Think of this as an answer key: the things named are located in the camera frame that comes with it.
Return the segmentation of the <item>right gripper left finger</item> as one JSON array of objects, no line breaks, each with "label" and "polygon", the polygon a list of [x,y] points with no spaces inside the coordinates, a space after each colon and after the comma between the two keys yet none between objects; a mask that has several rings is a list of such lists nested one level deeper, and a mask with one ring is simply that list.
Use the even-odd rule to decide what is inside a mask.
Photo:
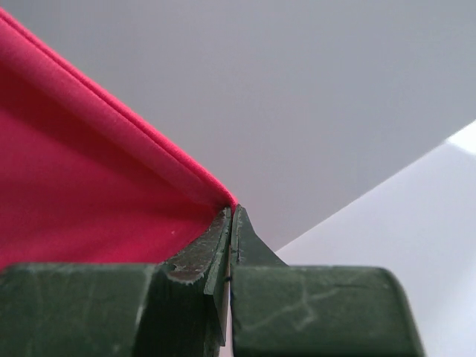
[{"label": "right gripper left finger", "polygon": [[231,211],[159,264],[22,263],[1,273],[3,356],[217,356]]}]

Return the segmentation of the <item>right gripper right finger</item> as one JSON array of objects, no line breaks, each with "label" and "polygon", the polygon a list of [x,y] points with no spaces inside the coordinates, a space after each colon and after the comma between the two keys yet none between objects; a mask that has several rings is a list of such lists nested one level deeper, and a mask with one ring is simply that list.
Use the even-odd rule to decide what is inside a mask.
[{"label": "right gripper right finger", "polygon": [[243,206],[231,229],[236,356],[423,356],[410,304],[389,270],[290,266],[255,233]]}]

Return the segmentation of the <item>pink t-shirt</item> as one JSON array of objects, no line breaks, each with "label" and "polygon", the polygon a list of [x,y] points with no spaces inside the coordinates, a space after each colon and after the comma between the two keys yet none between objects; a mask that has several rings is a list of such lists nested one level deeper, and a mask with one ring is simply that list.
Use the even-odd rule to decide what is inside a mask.
[{"label": "pink t-shirt", "polygon": [[159,263],[233,195],[1,12],[1,266]]}]

